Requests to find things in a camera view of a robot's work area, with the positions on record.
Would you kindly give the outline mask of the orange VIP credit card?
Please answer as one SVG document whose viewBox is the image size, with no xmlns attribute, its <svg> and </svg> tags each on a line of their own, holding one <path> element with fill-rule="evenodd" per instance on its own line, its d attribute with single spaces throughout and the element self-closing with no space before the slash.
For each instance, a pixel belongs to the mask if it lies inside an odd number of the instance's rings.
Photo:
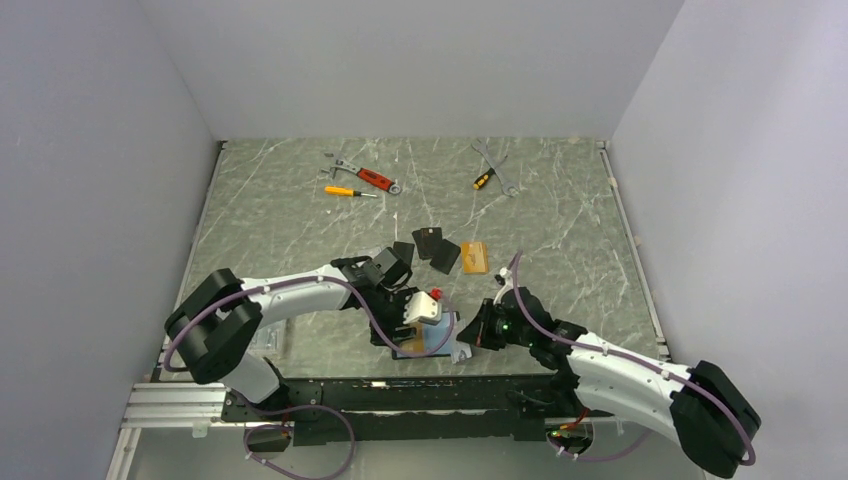
<svg viewBox="0 0 848 480">
<path fill-rule="evenodd" d="M 424 353 L 427 350 L 426 342 L 422 338 L 406 340 L 400 344 L 400 348 L 403 352 L 411 353 Z"/>
</svg>

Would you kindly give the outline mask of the black leather card holder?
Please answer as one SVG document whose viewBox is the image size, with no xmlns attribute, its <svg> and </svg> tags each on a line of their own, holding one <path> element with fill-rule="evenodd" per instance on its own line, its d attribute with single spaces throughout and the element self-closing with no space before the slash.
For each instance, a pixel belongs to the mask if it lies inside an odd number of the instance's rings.
<svg viewBox="0 0 848 480">
<path fill-rule="evenodd" d="M 422 338 L 426 342 L 427 350 L 425 352 L 433 350 L 445 337 L 446 332 L 449 330 L 451 318 L 452 312 L 444 312 L 442 315 L 441 322 L 436 326 L 424 325 L 420 323 L 411 324 L 411 326 L 416 328 L 416 336 L 414 338 Z M 464 322 L 460 319 L 459 316 L 456 316 L 456 319 L 454 321 L 454 327 L 451 330 L 450 339 L 440 349 L 432 352 L 430 354 L 430 357 L 449 357 L 451 359 L 452 343 L 458 341 L 456 339 L 456 336 L 462 330 L 463 327 Z M 392 351 L 391 357 L 393 360 L 406 359 L 407 355 L 405 353 L 401 354 Z"/>
</svg>

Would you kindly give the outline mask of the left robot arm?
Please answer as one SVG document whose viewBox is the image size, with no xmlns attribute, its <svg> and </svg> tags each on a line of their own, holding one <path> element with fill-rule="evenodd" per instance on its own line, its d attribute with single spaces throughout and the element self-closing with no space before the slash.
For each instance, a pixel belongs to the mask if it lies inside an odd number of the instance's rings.
<svg viewBox="0 0 848 480">
<path fill-rule="evenodd" d="M 404 302 L 416 291 L 411 277 L 409 262 L 391 247 L 274 278 L 216 270 L 165 321 L 170 344 L 162 367 L 187 372 L 199 385 L 221 383 L 258 417 L 275 419 L 290 405 L 290 389 L 271 361 L 250 353 L 256 332 L 301 315 L 356 309 L 380 344 L 398 345 L 412 334 L 402 324 Z"/>
</svg>

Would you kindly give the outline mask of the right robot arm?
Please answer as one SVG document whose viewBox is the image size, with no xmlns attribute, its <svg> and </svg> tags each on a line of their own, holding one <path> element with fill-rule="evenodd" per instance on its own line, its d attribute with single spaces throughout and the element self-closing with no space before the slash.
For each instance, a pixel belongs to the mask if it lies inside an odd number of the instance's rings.
<svg viewBox="0 0 848 480">
<path fill-rule="evenodd" d="M 613 414 L 681 447 L 702 469 L 729 478 L 754 463 L 762 425 L 754 407 L 717 365 L 660 361 L 612 344 L 583 326 L 553 318 L 525 287 L 483 300 L 462 342 L 488 350 L 522 346 L 553 371 L 551 401 Z"/>
</svg>

